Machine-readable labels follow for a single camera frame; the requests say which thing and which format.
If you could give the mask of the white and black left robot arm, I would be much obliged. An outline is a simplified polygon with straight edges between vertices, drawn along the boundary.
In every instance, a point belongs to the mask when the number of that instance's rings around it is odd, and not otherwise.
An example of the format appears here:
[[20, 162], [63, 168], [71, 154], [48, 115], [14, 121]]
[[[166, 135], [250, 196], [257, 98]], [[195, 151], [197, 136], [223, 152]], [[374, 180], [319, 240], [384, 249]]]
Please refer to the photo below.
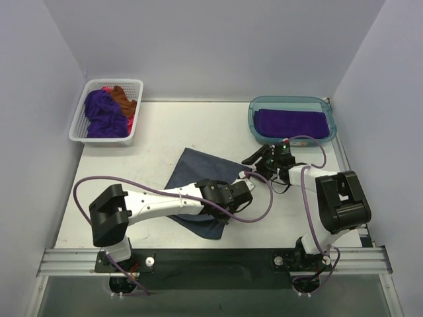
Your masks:
[[107, 187], [90, 205], [89, 215], [93, 245], [104, 248], [115, 262], [132, 256], [126, 236], [129, 226], [158, 217], [209, 215], [224, 222], [252, 202], [254, 185], [248, 179], [223, 181], [201, 180], [179, 188], [164, 190], [161, 195], [149, 191], [123, 190], [120, 184]]

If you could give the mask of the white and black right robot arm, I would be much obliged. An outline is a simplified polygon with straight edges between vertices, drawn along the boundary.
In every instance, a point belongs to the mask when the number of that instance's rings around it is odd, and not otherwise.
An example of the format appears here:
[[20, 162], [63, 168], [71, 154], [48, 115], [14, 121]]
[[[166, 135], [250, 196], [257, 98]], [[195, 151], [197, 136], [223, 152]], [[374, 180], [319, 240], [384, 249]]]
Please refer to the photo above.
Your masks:
[[333, 172], [297, 162], [287, 139], [261, 146], [241, 163], [254, 166], [267, 180], [275, 176], [287, 186], [301, 188], [310, 232], [298, 240], [297, 248], [306, 255], [327, 256], [342, 235], [371, 220], [371, 209], [355, 172]]

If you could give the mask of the grey towel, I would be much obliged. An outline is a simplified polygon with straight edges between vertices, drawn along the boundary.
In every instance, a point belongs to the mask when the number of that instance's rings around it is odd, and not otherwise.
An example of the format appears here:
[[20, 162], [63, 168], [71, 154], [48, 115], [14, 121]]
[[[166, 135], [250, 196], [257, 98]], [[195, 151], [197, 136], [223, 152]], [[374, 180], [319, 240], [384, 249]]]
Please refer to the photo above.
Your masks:
[[[251, 169], [224, 158], [185, 148], [165, 189], [183, 187], [203, 179], [232, 183], [245, 170]], [[169, 219], [207, 240], [219, 240], [225, 227], [210, 215], [173, 215]]]

